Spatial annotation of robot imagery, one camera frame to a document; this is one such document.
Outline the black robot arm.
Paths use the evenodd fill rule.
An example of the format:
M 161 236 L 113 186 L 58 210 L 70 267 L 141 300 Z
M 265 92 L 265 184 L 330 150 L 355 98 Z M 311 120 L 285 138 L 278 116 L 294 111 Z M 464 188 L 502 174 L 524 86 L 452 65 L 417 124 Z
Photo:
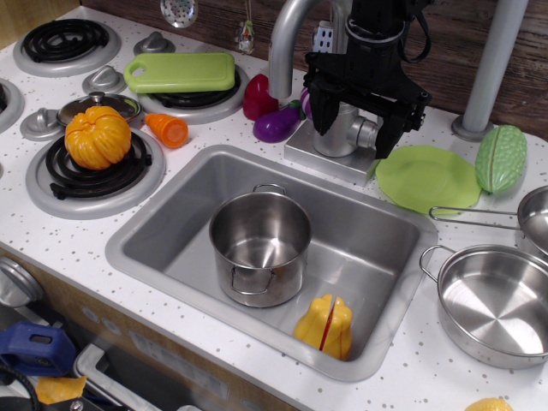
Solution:
M 419 129 L 432 96 L 407 77 L 402 63 L 409 26 L 428 28 L 426 1 L 355 1 L 345 21 L 346 51 L 310 52 L 304 85 L 309 91 L 315 130 L 324 135 L 341 103 L 380 116 L 377 158 L 387 158 L 403 134 Z

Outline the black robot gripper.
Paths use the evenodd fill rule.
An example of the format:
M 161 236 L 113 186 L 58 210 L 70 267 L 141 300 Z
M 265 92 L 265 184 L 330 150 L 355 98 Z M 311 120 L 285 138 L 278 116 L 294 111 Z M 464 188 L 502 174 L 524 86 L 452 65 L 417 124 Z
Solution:
M 309 52 L 304 85 L 310 94 L 313 126 L 325 135 L 337 119 L 341 102 L 378 115 L 383 121 L 375 141 L 376 159 L 387 158 L 402 135 L 424 122 L 431 95 L 407 77 L 402 63 L 419 63 L 431 50 L 426 35 L 422 52 L 405 53 L 407 34 L 392 39 L 348 39 L 343 54 Z

